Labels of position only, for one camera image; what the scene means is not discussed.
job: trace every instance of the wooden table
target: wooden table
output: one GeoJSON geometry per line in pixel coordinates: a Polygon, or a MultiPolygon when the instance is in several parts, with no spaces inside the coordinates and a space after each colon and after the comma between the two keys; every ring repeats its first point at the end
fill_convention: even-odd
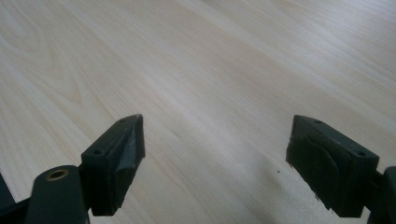
{"type": "Polygon", "coordinates": [[[285,162],[294,114],[396,164],[396,4],[0,1],[0,169],[15,199],[141,113],[147,157],[92,223],[365,223],[285,162]]]}

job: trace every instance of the light wood surface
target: light wood surface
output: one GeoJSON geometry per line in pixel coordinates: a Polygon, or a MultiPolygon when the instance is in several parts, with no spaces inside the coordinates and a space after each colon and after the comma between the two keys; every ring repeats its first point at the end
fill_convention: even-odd
{"type": "Polygon", "coordinates": [[[0,169],[17,201],[141,113],[147,157],[92,223],[365,223],[285,162],[294,114],[396,164],[396,3],[1,0],[0,169]]]}

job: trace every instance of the bolt hole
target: bolt hole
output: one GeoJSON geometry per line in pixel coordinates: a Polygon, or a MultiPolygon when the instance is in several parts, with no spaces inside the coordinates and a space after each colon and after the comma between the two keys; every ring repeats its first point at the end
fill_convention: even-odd
{"type": "Polygon", "coordinates": [[[69,174],[68,170],[56,170],[47,175],[48,181],[55,181],[64,178],[69,174]]]}

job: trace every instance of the black object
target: black object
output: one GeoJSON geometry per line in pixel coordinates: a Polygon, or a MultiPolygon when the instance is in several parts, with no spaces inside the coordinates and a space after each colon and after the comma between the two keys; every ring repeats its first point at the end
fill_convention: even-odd
{"type": "Polygon", "coordinates": [[[376,171],[379,157],[324,122],[294,116],[287,162],[327,209],[339,217],[360,217],[396,224],[396,167],[376,171]]]}
{"type": "Polygon", "coordinates": [[[143,117],[117,121],[81,155],[79,167],[50,169],[35,179],[30,199],[15,203],[0,178],[0,223],[89,223],[121,207],[145,157],[143,117]]]}

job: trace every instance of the table surface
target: table surface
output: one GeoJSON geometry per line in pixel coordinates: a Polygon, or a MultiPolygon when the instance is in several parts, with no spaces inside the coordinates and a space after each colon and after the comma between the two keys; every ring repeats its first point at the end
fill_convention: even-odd
{"type": "Polygon", "coordinates": [[[92,223],[365,223],[285,162],[295,114],[396,163],[392,0],[0,1],[0,169],[17,201],[116,120],[147,157],[92,223]]]}

